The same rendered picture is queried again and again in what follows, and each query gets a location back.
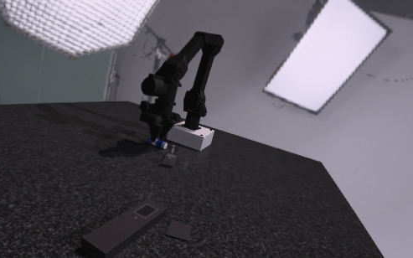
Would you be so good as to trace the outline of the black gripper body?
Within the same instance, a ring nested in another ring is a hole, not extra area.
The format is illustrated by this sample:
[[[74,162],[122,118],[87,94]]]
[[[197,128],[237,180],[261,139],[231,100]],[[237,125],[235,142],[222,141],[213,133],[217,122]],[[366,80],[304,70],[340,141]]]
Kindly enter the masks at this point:
[[[155,101],[157,101],[156,114],[143,112],[140,115],[140,121],[154,126],[161,125],[162,121],[173,122],[173,120],[175,120],[176,122],[180,122],[181,116],[178,113],[172,112],[173,106],[176,106],[174,100],[159,96]]]

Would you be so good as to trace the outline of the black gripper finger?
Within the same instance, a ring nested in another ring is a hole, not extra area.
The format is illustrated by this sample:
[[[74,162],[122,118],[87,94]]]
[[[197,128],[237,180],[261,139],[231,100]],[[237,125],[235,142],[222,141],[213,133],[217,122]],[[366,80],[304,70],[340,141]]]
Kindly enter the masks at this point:
[[[155,140],[157,139],[157,136],[158,136],[159,132],[160,132],[160,131],[162,130],[162,128],[163,128],[163,125],[154,126],[154,125],[149,124],[149,123],[148,123],[148,125],[150,126],[150,130],[151,130],[152,142],[155,142]]]
[[[163,125],[163,128],[159,132],[159,140],[162,140],[166,136],[166,134],[173,127],[173,125],[175,125],[175,123],[174,122],[162,121],[161,125]]]

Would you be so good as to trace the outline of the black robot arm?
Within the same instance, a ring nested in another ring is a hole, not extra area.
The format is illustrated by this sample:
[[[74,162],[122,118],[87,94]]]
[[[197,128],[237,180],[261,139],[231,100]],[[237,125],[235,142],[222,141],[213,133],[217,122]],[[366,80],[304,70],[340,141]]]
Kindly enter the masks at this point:
[[[177,55],[163,62],[155,74],[148,74],[148,77],[141,83],[142,93],[147,96],[154,95],[175,100],[177,88],[182,86],[179,81],[186,74],[188,63],[202,49],[203,54],[193,88],[186,91],[183,99],[183,111],[187,112],[187,116],[185,123],[181,125],[191,130],[201,129],[199,127],[200,117],[205,117],[207,113],[204,89],[214,57],[220,53],[223,45],[224,40],[220,34],[195,32]],[[139,108],[142,112],[156,114],[157,101],[155,103],[141,101]]]

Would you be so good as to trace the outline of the blue and white battery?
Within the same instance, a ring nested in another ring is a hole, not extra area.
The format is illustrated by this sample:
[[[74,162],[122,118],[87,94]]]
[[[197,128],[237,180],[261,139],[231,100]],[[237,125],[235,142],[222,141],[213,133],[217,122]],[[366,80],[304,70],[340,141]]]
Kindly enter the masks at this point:
[[[165,148],[167,147],[167,143],[166,143],[166,142],[160,141],[160,140],[158,140],[158,139],[156,139],[155,142],[152,142],[152,138],[151,138],[151,137],[149,137],[148,143],[150,143],[150,144],[152,144],[152,145],[154,145],[154,146],[156,146],[156,147],[160,147],[160,148],[162,148],[162,149],[165,149]]]

